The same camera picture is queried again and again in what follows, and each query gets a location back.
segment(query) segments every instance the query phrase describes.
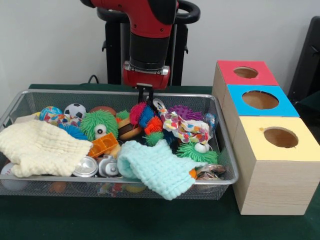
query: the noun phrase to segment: knitted blanket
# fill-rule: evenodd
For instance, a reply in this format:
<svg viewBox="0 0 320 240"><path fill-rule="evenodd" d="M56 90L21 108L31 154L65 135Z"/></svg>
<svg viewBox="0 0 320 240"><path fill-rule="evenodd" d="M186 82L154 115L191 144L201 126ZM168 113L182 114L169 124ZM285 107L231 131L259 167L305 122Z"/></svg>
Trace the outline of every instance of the knitted blanket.
<svg viewBox="0 0 320 240"><path fill-rule="evenodd" d="M15 165L17 177L71 176L92 143L78 140L45 121L13 124L0 132L0 151Z"/></svg>
<svg viewBox="0 0 320 240"><path fill-rule="evenodd" d="M189 171L204 166L189 157L177 157L166 140L153 146L127 141L122 145L117 158L119 172L126 178L140 179L149 189L166 200L172 200L186 192L195 179Z"/></svg>

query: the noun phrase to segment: basket rim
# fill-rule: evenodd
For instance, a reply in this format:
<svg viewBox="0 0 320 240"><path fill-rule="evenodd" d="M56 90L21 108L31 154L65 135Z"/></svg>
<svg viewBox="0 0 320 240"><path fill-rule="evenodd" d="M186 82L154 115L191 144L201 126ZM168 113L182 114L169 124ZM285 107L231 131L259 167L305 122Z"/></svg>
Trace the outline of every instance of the basket rim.
<svg viewBox="0 0 320 240"><path fill-rule="evenodd" d="M12 100L11 104L0 118L0 131L4 129L5 122L9 119L10 114L17 108L24 95L30 93L59 93L59 94L97 94L97 95L130 95L138 96L138 92L130 91L92 91L92 90L55 90L55 89L27 89L19 92ZM154 97L199 97L208 98L214 101L215 109L221 125L221 132L224 138L226 151L229 155L231 171L233 178L229 180L196 180L194 185L232 185L239 178L238 166L236 163L233 148L231 146L230 138L227 132L227 127L220 104L213 95L199 94L199 93L159 93L155 92ZM74 177L74 176L30 176L30 177L16 177L14 175L0 175L0 180L19 180L19 181L48 181L48 182L87 182L87 183L123 183L123 184L136 184L142 183L138 179L128 178L114 178L114 177Z"/></svg>

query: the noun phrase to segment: purple spiky ball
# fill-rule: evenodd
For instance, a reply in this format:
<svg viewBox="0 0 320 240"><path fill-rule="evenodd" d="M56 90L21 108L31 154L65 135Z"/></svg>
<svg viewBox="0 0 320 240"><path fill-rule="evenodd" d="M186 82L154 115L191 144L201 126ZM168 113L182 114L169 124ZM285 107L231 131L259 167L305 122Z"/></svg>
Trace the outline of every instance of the purple spiky ball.
<svg viewBox="0 0 320 240"><path fill-rule="evenodd" d="M170 113L176 112L184 120L198 120L201 121L204 119L204 116L200 111L194 112L191 108L182 105L176 105L168 109Z"/></svg>

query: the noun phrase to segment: red box lid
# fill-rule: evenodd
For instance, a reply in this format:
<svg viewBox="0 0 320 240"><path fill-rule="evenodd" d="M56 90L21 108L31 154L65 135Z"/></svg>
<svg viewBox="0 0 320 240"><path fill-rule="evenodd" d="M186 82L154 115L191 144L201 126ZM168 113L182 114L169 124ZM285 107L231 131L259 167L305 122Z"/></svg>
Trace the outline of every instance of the red box lid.
<svg viewBox="0 0 320 240"><path fill-rule="evenodd" d="M217 61L226 84L278 86L264 61Z"/></svg>

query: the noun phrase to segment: green fuzzy toy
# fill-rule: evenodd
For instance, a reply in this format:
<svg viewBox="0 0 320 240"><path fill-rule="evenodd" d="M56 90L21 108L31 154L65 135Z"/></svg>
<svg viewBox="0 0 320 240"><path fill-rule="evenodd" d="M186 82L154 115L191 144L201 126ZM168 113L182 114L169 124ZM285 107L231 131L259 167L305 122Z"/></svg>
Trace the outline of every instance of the green fuzzy toy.
<svg viewBox="0 0 320 240"><path fill-rule="evenodd" d="M121 120L127 119L129 116L130 113L127 110L120 111L116 114L116 117Z"/></svg>
<svg viewBox="0 0 320 240"><path fill-rule="evenodd" d="M176 155L179 158L191 158L195 162L208 163L208 164L217 164L218 163L218 154L215 151L207 151L201 153L196 151L195 142L182 143Z"/></svg>
<svg viewBox="0 0 320 240"><path fill-rule="evenodd" d="M80 129L88 137L89 141L96 139L95 127L97 125L105 125L106 133L113 133L115 138L118 138L118 124L116 118L108 111L98 110L85 114L81 121Z"/></svg>
<svg viewBox="0 0 320 240"><path fill-rule="evenodd" d="M164 138L164 134L162 131L158 131L158 132L153 132L151 133L150 135L147 135L145 137L145 140L146 140L146 144L149 146L149 147L153 147L157 144L157 142L161 139Z"/></svg>

